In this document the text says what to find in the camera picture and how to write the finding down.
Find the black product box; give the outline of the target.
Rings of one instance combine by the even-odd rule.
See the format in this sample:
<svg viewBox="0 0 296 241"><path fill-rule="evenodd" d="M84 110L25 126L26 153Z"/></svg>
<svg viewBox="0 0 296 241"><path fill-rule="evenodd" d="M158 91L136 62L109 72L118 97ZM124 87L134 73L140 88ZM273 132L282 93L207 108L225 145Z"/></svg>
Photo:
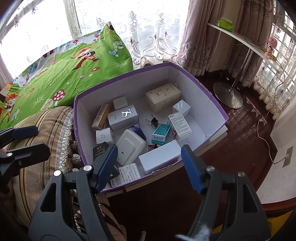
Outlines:
<svg viewBox="0 0 296 241"><path fill-rule="evenodd" d="M115 144L103 142L93 149L93 154L93 173L96 184L105 187L109 179L119 175L119 170L116 166L118 148Z"/></svg>

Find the large white box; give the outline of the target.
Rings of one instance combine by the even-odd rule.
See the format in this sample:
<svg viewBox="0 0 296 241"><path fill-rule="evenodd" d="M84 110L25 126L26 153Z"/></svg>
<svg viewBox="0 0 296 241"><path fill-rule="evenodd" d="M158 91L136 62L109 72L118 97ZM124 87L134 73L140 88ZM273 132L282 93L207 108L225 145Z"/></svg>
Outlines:
<svg viewBox="0 0 296 241"><path fill-rule="evenodd" d="M181 148L176 140L173 140L152 151L138 157L142 169L146 175L165 168L181 159Z"/></svg>

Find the white medicine box grey text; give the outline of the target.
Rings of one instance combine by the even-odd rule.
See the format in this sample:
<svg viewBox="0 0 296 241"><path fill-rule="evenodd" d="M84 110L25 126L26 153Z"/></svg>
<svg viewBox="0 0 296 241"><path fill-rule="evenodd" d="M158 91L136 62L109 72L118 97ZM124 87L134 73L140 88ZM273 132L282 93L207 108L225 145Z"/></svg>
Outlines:
<svg viewBox="0 0 296 241"><path fill-rule="evenodd" d="M192 133L189 124L180 112L168 115L168 125L171 126L171 134L177 142L186 140Z"/></svg>

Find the tan narrow box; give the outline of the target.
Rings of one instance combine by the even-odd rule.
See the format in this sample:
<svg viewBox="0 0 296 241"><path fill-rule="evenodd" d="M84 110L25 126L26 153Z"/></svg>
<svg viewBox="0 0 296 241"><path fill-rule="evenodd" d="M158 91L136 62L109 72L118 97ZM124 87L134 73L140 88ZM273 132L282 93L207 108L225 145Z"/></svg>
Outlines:
<svg viewBox="0 0 296 241"><path fill-rule="evenodd" d="M110 104L103 104L100 106L100 109L93 121L92 128L96 130L101 130L105 128L106 120L109 112L111 111L111 105Z"/></svg>

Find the white music box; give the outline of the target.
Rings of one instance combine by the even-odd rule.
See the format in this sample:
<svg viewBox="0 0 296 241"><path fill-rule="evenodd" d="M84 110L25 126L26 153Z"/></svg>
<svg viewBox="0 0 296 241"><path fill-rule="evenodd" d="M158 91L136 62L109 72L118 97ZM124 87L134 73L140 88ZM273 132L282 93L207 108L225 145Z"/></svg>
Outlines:
<svg viewBox="0 0 296 241"><path fill-rule="evenodd" d="M114 144L114 137L111 128L104 128L95 131L96 143L102 144L106 142L107 144Z"/></svg>

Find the pink binder clip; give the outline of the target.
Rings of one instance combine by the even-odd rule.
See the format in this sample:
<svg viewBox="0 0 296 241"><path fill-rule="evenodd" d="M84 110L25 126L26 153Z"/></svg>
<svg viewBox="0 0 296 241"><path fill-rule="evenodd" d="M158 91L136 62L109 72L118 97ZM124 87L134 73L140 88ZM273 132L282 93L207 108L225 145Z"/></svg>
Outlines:
<svg viewBox="0 0 296 241"><path fill-rule="evenodd" d="M148 151L155 150L156 148L158 148L157 144L148 145Z"/></svg>

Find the teal foil box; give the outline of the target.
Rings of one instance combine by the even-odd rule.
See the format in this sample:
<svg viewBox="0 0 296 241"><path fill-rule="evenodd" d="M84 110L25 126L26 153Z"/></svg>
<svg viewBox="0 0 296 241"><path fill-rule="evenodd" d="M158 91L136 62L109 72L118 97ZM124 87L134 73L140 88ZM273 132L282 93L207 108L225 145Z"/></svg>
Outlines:
<svg viewBox="0 0 296 241"><path fill-rule="evenodd" d="M171 131L171 126L166 124L159 124L152 133L151 142L156 145L165 145Z"/></svg>

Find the white plastic holder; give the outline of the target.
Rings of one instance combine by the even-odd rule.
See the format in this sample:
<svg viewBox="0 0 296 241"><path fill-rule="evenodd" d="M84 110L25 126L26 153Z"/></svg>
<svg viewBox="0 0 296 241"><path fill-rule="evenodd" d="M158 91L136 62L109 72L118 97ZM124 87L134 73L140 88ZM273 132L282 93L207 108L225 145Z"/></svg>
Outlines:
<svg viewBox="0 0 296 241"><path fill-rule="evenodd" d="M118 148L117 161L122 166L126 166L136 160L147 146L147 143L135 132L125 130L116 143L116 146Z"/></svg>

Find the black binder clip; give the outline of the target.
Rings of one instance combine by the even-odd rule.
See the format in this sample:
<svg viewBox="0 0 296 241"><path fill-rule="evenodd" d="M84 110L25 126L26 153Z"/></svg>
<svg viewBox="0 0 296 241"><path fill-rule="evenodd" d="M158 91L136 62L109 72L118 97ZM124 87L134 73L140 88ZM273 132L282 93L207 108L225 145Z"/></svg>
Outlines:
<svg viewBox="0 0 296 241"><path fill-rule="evenodd" d="M151 114L151 117L152 117L151 120L146 119L145 121L146 121L147 123L150 123L151 126L152 126L154 129L156 129L156 128L159 126L159 121L156 119L156 117L154 117L153 114Z"/></svg>

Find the beige cardboard box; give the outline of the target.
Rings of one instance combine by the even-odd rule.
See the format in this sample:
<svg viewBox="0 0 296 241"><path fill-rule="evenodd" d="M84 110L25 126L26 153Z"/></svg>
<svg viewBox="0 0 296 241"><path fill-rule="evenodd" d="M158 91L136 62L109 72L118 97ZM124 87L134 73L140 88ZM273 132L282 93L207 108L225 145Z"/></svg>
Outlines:
<svg viewBox="0 0 296 241"><path fill-rule="evenodd" d="M145 93L145 99L153 113L159 113L175 105L181 91L172 83L168 83Z"/></svg>

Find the white medicine box red figure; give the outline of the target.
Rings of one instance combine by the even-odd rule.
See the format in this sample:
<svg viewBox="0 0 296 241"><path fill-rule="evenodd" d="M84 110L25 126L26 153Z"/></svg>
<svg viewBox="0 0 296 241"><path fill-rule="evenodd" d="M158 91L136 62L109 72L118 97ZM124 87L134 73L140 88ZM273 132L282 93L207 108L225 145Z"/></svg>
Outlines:
<svg viewBox="0 0 296 241"><path fill-rule="evenodd" d="M136 163L119 167L119 175L110 180L112 187L126 185L141 178Z"/></svg>

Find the small white cube box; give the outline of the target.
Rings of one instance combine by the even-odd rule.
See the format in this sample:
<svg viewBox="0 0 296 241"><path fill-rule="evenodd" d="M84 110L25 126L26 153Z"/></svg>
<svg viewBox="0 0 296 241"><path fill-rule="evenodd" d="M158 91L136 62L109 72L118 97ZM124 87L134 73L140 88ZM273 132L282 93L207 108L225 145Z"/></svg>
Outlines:
<svg viewBox="0 0 296 241"><path fill-rule="evenodd" d="M126 100L126 97L122 96L122 97L114 99L113 100L113 106L114 106L115 110L118 110L118 109L121 109L121 108L124 108L124 107L128 106L128 102Z"/></svg>

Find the purple cardboard box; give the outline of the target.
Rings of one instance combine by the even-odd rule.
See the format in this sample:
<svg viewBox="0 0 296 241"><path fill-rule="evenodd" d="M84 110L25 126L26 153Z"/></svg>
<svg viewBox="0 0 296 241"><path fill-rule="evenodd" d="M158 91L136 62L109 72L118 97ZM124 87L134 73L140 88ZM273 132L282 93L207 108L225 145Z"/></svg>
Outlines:
<svg viewBox="0 0 296 241"><path fill-rule="evenodd" d="M166 124L171 108L153 113L145 94L165 84L173 83L181 91L181 100L191 107L185 117L192 133L179 143L189 145L195 152L204 147L221 130L225 130L228 115L215 97L193 75L173 63L148 66L119 75L98 84L75 97L74 133L78 150L85 165L93 163L93 148L97 145L92 124L103 104L112 104L118 97L126 97L138 113L138 125L147 144L151 144L153 118Z"/></svg>

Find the pink curtain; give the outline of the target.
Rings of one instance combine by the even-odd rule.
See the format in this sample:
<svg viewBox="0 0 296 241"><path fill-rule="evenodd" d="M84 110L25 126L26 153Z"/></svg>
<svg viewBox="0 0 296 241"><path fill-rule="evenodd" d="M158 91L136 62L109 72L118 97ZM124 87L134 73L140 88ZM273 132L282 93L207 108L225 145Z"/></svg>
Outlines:
<svg viewBox="0 0 296 241"><path fill-rule="evenodd" d="M209 27L224 15L226 1L190 1L186 26L176 62L194 76L209 69L218 41L218 32ZM262 44L273 24L273 1L241 1L236 32Z"/></svg>

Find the green tissue pack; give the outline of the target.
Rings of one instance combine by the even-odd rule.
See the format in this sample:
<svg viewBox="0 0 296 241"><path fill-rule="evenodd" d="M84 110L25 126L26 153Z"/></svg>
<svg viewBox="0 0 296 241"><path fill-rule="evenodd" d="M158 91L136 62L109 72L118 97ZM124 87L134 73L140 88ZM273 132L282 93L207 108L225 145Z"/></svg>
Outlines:
<svg viewBox="0 0 296 241"><path fill-rule="evenodd" d="M215 21L215 25L229 32L232 32L234 29L232 21L227 18L218 18Z"/></svg>

